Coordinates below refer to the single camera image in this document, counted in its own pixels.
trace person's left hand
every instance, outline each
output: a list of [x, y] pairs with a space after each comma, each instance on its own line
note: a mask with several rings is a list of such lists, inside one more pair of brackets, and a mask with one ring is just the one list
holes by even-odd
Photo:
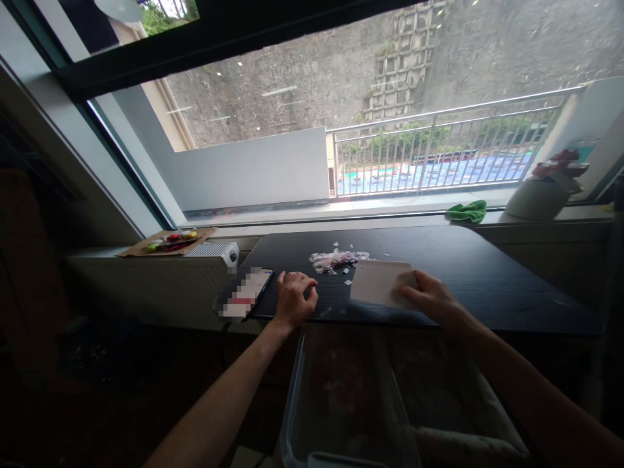
[[[282, 272], [278, 276], [278, 308], [275, 312], [276, 324], [283, 325], [290, 332], [303, 324], [314, 312], [319, 295], [315, 286], [319, 284], [301, 272]], [[307, 299], [306, 289], [310, 288]]]

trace hand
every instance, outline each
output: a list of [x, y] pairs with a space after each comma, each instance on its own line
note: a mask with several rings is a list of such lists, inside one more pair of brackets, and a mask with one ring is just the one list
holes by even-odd
[[[282, 272], [278, 276], [278, 309], [275, 312], [276, 324], [285, 326], [290, 333], [303, 324], [314, 312], [319, 295], [315, 286], [319, 284], [301, 272]], [[307, 299], [306, 289], [310, 288]]]
[[449, 288], [439, 279], [420, 270], [414, 270], [419, 291], [401, 286], [398, 292], [412, 301], [424, 314], [438, 323], [443, 330], [461, 333], [467, 330], [485, 328], [455, 299]]

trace radiator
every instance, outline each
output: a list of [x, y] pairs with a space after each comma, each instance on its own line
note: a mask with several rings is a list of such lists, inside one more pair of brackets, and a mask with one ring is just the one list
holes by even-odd
[[[238, 265], [235, 243], [204, 242], [187, 255], [119, 258], [123, 248], [89, 248], [62, 256], [68, 270], [104, 294], [122, 313], [159, 326], [220, 331], [213, 309]], [[229, 332], [258, 334], [255, 320], [231, 324]]]

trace plastic container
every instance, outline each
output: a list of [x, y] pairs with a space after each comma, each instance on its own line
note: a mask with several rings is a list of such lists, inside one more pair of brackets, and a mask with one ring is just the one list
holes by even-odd
[[280, 434], [284, 466], [421, 466], [379, 333], [304, 327]]

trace dark wood tabletop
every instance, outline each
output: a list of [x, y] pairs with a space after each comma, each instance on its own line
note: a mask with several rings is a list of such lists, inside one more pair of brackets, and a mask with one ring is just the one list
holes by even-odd
[[355, 269], [317, 274], [310, 255], [340, 250], [369, 252], [377, 260], [407, 261], [443, 280], [455, 297], [495, 331], [596, 336], [601, 321], [558, 289], [521, 266], [479, 234], [459, 226], [398, 227], [265, 235], [249, 254], [246, 267], [275, 270], [249, 318], [271, 319], [281, 271], [301, 271], [318, 281], [313, 322], [435, 327], [420, 312], [349, 301]]

